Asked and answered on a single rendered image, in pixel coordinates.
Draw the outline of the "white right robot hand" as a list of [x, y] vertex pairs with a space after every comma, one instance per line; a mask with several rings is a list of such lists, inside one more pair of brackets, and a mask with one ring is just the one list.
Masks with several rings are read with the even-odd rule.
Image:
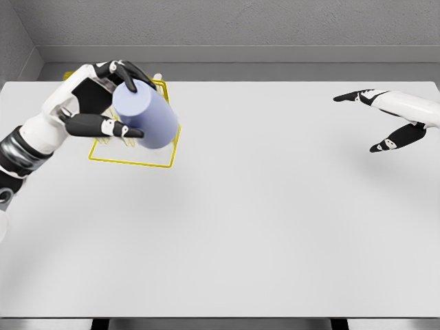
[[361, 102], [408, 121], [408, 124], [372, 145], [371, 153], [400, 149], [424, 138], [429, 128], [440, 130], [440, 103], [419, 96], [394, 90], [364, 89], [336, 96], [333, 100]]

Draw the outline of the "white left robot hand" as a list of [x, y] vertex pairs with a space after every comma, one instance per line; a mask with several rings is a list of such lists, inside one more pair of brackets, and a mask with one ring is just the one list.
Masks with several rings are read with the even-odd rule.
[[103, 116], [112, 105], [116, 87], [125, 84], [130, 92], [137, 93], [137, 80], [157, 89], [139, 67], [127, 60], [85, 64], [45, 101], [43, 111], [59, 121], [72, 136], [142, 138], [141, 130]]

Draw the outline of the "lavender cylindrical cup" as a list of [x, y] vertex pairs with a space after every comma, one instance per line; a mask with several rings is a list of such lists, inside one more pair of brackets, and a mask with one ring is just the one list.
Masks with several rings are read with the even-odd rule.
[[139, 143], [148, 149], [160, 149], [170, 144], [177, 135], [178, 119], [171, 106], [154, 88], [135, 80], [133, 93], [125, 83], [113, 92], [112, 106], [120, 120], [129, 127], [144, 132]]

